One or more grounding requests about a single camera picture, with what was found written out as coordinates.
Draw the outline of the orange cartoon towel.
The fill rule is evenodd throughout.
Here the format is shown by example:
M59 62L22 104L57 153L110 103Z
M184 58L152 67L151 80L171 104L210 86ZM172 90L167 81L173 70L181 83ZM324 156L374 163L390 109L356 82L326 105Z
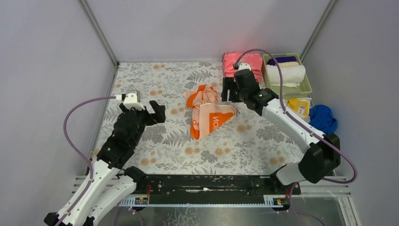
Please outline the orange cartoon towel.
M236 116L233 106L218 104L219 94L213 86L200 85L183 96L185 106L192 109L190 136L196 140L204 139Z

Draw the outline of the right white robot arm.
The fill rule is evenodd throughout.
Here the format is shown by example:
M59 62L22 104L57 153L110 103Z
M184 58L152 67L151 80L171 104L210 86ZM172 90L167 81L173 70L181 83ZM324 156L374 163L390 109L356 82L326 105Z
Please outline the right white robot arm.
M275 92L260 88L251 70L239 70L233 78L224 77L221 97L223 102L243 102L248 109L279 127L303 152L299 162L274 172L282 185L299 181L316 184L340 165L339 137L313 128L281 103Z

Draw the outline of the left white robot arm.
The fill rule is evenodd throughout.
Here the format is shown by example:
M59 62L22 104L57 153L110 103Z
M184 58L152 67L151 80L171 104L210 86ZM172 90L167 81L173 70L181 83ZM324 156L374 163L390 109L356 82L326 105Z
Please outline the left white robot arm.
M154 100L150 105L153 113L140 103L120 104L122 113L91 165L84 184L58 212L46 215L46 225L96 226L117 203L136 190L145 177L145 173L136 167L129 167L108 191L104 188L132 157L145 128L165 122L165 106Z

